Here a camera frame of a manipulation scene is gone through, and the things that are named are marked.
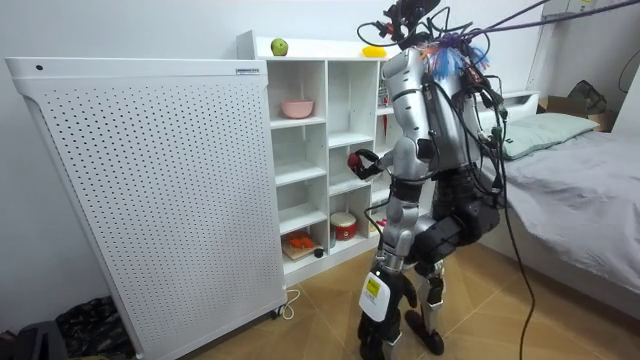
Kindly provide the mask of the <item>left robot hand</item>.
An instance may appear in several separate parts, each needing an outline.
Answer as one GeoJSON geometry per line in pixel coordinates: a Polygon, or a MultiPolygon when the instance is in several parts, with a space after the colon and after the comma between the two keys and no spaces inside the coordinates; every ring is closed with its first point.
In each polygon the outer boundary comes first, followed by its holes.
{"type": "Polygon", "coordinates": [[[367,360],[396,360],[403,333],[399,308],[405,298],[412,308],[418,305],[415,287],[401,271],[375,264],[367,274],[359,298],[361,318],[357,328],[359,353],[367,360]]]}

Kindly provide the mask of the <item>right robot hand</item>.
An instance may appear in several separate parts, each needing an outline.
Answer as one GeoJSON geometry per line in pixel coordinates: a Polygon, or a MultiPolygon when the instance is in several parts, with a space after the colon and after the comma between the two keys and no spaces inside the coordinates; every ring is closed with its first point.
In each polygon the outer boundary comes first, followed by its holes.
{"type": "Polygon", "coordinates": [[[378,166],[379,160],[379,156],[373,151],[359,149],[348,156],[347,166],[360,180],[366,180],[383,171],[383,169],[378,166]],[[365,167],[363,159],[369,161],[370,165],[365,167]]]}

